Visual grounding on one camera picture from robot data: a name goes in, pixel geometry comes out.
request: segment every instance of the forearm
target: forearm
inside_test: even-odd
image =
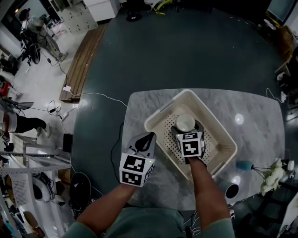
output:
[[[4,127],[4,132],[8,133],[8,129],[9,129],[9,115],[8,114],[4,114],[3,116],[3,127]]]
[[[95,234],[101,234],[116,220],[135,190],[134,186],[118,185],[110,193],[90,204],[76,221],[88,226]]]
[[[197,159],[189,159],[194,180],[196,208],[201,219],[201,227],[223,218],[230,218],[223,193],[211,177],[204,164]]]

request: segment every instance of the white marble countertop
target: white marble countertop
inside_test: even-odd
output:
[[[157,109],[183,89],[166,89],[133,93],[125,115],[122,150],[129,140],[145,131],[144,122]],[[239,193],[228,203],[240,201],[260,192],[262,178],[255,171],[236,168],[238,160],[250,160],[257,167],[268,167],[275,158],[284,158],[284,123],[279,103],[275,100],[229,90],[191,89],[213,112],[238,146],[231,162],[219,173],[216,181],[231,181],[240,177]],[[238,125],[235,115],[242,114]],[[139,188],[129,203],[140,207],[165,207],[194,210],[193,184],[176,169],[156,146],[156,165],[143,188]]]

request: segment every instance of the electrical outlet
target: electrical outlet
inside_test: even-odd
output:
[[[70,92],[70,89],[71,89],[71,87],[70,86],[67,86],[67,85],[65,85],[63,87],[63,90],[66,91],[66,92]]]

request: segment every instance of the white drawer unit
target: white drawer unit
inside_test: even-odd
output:
[[[94,21],[90,10],[82,2],[74,2],[67,7],[57,8],[55,3],[60,2],[60,0],[49,0],[53,8],[57,12],[60,19],[64,22],[67,30],[72,34],[81,34],[85,33],[91,29],[96,28],[98,25]]]
[[[121,8],[118,0],[85,0],[84,2],[95,21],[116,17]]]

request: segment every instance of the white box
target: white box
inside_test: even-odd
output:
[[[95,21],[115,18],[120,10],[120,3],[115,0],[108,0],[88,6],[88,9]]]
[[[202,132],[176,135],[177,147],[182,157],[202,155]]]
[[[143,187],[153,171],[154,162],[154,159],[122,153],[120,183]]]

